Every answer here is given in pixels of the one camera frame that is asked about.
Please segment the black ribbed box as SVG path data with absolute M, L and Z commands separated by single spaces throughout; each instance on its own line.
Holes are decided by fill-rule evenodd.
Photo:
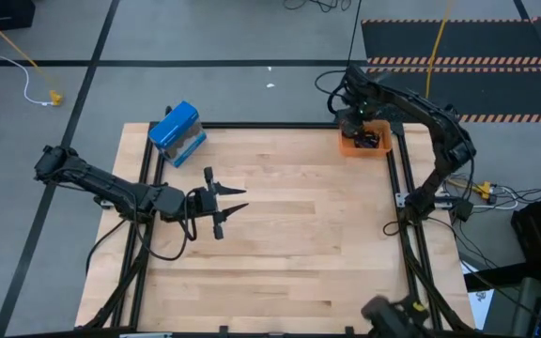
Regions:
M 541 201 L 514 211 L 510 224 L 525 260 L 541 263 Z

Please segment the black aluminium table frame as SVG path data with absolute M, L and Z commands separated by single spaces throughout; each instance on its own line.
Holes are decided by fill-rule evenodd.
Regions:
M 420 184 L 434 155 L 425 127 L 405 126 L 391 155 L 345 157 L 330 124 L 209 123 L 207 141 L 179 168 L 147 149 L 145 123 L 123 127 L 113 166 L 127 180 L 161 180 L 182 190 L 217 180 L 246 193 L 220 198 L 248 206 L 213 236 L 208 219 L 184 244 L 176 224 L 155 222 L 156 256 L 131 284 L 112 323 L 140 331 L 354 333 L 376 295 L 408 292 L 394 235 L 394 188 Z

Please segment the black mat with striped edge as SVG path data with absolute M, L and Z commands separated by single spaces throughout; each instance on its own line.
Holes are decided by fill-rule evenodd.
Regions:
M 541 122 L 541 17 L 362 23 L 369 71 L 464 122 Z

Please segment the black stand with yellow tag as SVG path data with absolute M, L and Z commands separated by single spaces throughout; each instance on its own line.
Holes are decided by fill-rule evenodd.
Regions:
M 425 327 L 429 312 L 411 295 L 395 302 L 375 296 L 363 306 L 361 315 L 372 325 L 371 338 L 436 338 Z

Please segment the orange plastic bin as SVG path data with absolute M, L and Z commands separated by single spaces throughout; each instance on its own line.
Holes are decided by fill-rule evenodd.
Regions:
M 373 132 L 378 137 L 375 147 L 357 147 L 353 139 L 347 138 L 342 132 L 338 136 L 338 148 L 345 157 L 379 158 L 385 157 L 392 150 L 392 136 L 390 123 L 385 120 L 373 120 L 363 123 L 363 130 Z

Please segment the yellow power plug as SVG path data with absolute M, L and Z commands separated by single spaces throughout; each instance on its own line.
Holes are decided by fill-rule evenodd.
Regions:
M 484 181 L 481 184 L 473 184 L 473 190 L 484 200 L 488 200 L 492 194 L 492 184 L 489 181 Z

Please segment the clear box with blue lid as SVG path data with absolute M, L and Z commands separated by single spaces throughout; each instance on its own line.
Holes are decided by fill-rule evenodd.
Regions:
M 182 101 L 174 109 L 167 106 L 166 111 L 148 137 L 169 163 L 180 167 L 206 141 L 207 135 L 198 111 L 189 102 Z

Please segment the white paper sheet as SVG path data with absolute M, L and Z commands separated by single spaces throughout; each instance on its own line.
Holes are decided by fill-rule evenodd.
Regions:
M 487 314 L 493 297 L 493 290 L 468 292 L 471 312 L 475 328 L 482 330 L 487 320 Z

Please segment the black power brick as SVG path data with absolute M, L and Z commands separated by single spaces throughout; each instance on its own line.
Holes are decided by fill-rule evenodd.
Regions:
M 453 208 L 453 216 L 457 220 L 461 220 L 462 222 L 466 222 L 472 212 L 473 212 L 474 204 L 471 203 L 468 200 L 461 199 L 458 202 L 456 202 L 454 208 Z

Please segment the black desk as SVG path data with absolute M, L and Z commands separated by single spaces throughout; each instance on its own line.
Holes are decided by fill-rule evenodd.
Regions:
M 534 338 L 541 304 L 541 264 L 519 263 L 476 270 L 464 265 L 469 291 L 493 290 L 484 331 Z

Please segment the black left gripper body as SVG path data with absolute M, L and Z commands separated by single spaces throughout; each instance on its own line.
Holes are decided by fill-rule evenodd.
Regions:
M 226 220 L 225 215 L 219 210 L 217 196 L 226 194 L 225 187 L 214 180 L 211 167 L 204 168 L 205 187 L 192 190 L 186 197 L 186 217 L 191 222 L 187 230 L 187 239 L 196 240 L 197 230 L 195 219 L 211 216 L 213 220 L 213 236 L 220 240 L 224 238 L 221 223 Z

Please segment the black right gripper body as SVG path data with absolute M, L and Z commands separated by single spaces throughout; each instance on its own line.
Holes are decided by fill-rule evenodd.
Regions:
M 345 108 L 338 111 L 338 125 L 345 137 L 357 137 L 364 134 L 364 123 L 375 118 L 379 102 L 374 99 L 355 100 L 342 98 Z

